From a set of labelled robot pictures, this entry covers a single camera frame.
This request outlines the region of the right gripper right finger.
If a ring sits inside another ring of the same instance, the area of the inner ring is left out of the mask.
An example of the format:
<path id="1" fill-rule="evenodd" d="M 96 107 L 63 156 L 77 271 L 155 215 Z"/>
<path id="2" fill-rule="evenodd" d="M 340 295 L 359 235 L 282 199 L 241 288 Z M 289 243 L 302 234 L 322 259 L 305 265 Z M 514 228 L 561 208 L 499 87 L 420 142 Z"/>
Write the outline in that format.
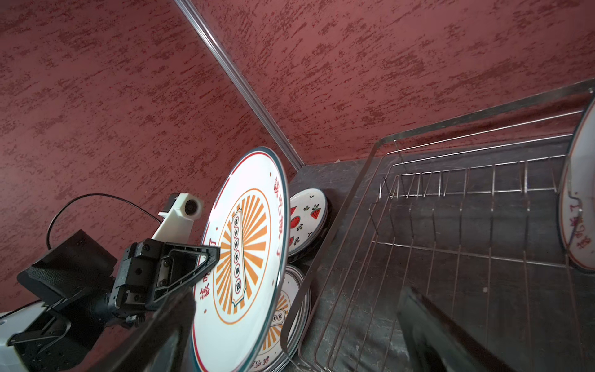
<path id="1" fill-rule="evenodd" d="M 416 288 L 398 302 L 398 322 L 414 371 L 511 371 Z"/>

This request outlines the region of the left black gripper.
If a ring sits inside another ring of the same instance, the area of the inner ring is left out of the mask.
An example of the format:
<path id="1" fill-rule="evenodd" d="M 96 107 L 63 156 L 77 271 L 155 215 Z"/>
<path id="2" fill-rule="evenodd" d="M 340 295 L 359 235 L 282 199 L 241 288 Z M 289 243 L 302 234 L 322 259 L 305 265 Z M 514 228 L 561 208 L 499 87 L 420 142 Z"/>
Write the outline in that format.
<path id="1" fill-rule="evenodd" d="M 220 253 L 218 246 L 152 239 L 132 243 L 120 262 L 108 310 L 119 321 L 158 310 L 171 295 L 194 287 L 209 274 Z"/>

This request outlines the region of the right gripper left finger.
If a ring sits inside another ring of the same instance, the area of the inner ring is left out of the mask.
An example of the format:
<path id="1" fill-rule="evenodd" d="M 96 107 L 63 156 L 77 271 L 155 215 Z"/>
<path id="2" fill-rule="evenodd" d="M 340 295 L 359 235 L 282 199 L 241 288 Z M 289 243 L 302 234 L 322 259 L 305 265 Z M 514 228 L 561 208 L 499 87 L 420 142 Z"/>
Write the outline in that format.
<path id="1" fill-rule="evenodd" d="M 192 291 L 169 297 L 150 320 L 90 370 L 180 371 L 195 311 Z"/>

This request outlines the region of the orange sunburst plate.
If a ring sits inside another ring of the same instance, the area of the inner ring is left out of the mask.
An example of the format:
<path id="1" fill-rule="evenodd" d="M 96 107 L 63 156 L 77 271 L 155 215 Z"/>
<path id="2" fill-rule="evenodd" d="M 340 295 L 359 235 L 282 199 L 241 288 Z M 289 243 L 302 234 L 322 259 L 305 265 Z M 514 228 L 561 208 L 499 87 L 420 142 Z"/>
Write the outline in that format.
<path id="1" fill-rule="evenodd" d="M 195 285 L 192 371 L 248 371 L 267 340 L 287 264 L 288 180 L 267 147 L 246 153 L 226 178 L 202 242 L 218 263 Z"/>

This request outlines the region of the brown leaf pattern plate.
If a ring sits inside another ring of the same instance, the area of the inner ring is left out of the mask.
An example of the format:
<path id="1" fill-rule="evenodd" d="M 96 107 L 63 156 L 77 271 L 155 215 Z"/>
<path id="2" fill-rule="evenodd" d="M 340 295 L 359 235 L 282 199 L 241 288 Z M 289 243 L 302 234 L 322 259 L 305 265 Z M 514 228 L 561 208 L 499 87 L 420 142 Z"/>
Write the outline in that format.
<path id="1" fill-rule="evenodd" d="M 594 273 L 594 101 L 570 142 L 559 186 L 559 238 L 579 271 Z"/>

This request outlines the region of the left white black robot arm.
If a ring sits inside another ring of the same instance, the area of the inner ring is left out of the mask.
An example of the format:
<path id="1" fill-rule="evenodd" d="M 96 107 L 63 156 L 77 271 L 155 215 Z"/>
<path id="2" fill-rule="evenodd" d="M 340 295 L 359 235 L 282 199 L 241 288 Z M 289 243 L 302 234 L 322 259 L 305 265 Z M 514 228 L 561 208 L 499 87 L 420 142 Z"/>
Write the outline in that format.
<path id="1" fill-rule="evenodd" d="M 79 230 L 18 275 L 42 304 L 5 344 L 26 371 L 70 369 L 85 359 L 104 329 L 141 324 L 169 297 L 196 285 L 219 259 L 217 246 L 147 239 L 117 260 Z"/>

